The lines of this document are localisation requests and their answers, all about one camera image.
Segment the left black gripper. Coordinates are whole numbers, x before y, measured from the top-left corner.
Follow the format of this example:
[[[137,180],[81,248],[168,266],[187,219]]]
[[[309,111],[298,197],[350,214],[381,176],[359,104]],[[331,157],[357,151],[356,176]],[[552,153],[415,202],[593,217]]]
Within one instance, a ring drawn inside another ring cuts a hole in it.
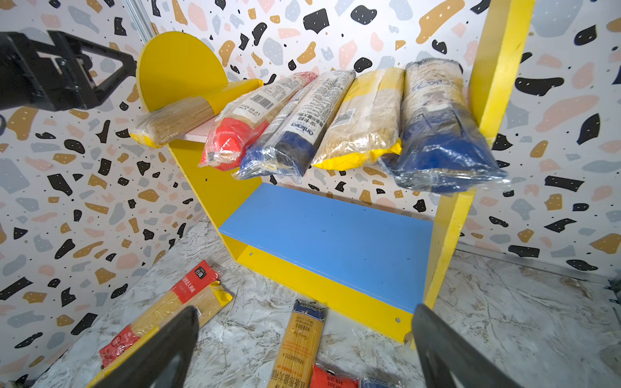
[[[19,32],[1,34],[2,110],[97,108],[136,74],[137,63],[128,53],[66,32],[50,31],[49,36],[53,46]],[[42,58],[38,49],[53,60]]]

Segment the yellow top spaghetti bag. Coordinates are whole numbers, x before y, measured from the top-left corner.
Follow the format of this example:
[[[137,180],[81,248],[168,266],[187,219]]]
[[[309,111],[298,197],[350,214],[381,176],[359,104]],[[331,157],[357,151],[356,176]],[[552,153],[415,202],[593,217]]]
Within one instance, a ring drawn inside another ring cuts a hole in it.
[[[143,146],[161,148],[218,116],[228,103],[263,85],[260,79],[247,79],[228,83],[203,96],[179,100],[140,118],[129,135]]]
[[[405,71],[397,67],[357,77],[323,137],[312,166],[348,171],[402,151],[401,103]]]

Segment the red ends clear spaghetti bag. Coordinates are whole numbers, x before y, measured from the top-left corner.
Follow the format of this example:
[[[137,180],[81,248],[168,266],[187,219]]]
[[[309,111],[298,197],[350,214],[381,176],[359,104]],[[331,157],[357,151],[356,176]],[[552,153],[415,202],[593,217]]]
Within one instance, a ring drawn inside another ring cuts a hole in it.
[[[207,135],[199,166],[219,171],[237,168],[284,106],[317,77],[312,71],[298,72],[228,103]]]

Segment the dark blue spaghetti bag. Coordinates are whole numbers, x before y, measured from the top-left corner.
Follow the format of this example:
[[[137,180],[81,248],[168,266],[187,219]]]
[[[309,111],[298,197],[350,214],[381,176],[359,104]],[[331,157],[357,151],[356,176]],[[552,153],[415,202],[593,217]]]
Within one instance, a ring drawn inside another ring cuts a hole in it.
[[[295,301],[268,387],[310,386],[327,314],[318,302]]]

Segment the yellow navy spaghetti bag figure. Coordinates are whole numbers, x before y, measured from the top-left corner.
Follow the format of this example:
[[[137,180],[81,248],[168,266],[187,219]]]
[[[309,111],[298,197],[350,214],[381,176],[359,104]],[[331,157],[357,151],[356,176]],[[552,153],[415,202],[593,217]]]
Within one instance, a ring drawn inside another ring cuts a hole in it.
[[[510,184],[467,107],[457,61],[407,64],[400,140],[400,155],[383,155],[378,165],[403,189],[446,195]]]

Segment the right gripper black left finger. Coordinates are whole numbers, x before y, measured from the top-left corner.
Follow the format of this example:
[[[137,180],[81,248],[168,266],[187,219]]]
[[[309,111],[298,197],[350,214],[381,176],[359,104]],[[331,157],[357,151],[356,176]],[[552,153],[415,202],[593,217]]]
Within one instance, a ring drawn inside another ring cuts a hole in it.
[[[186,307],[142,338],[90,383],[90,387],[182,387],[198,340],[196,307]]]

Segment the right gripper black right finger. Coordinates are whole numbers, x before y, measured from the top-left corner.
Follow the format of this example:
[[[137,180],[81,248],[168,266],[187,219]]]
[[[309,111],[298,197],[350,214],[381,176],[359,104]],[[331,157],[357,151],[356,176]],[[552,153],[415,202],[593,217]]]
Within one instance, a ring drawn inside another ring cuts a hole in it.
[[[426,386],[518,386],[424,304],[415,309],[412,333]]]

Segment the white label spaghetti bag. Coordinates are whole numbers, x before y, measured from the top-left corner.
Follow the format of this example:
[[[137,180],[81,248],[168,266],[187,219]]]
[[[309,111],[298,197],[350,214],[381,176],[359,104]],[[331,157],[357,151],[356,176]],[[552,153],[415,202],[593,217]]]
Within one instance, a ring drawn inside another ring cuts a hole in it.
[[[234,178],[288,177],[301,183],[355,78],[353,70],[334,70],[297,92],[246,151]]]

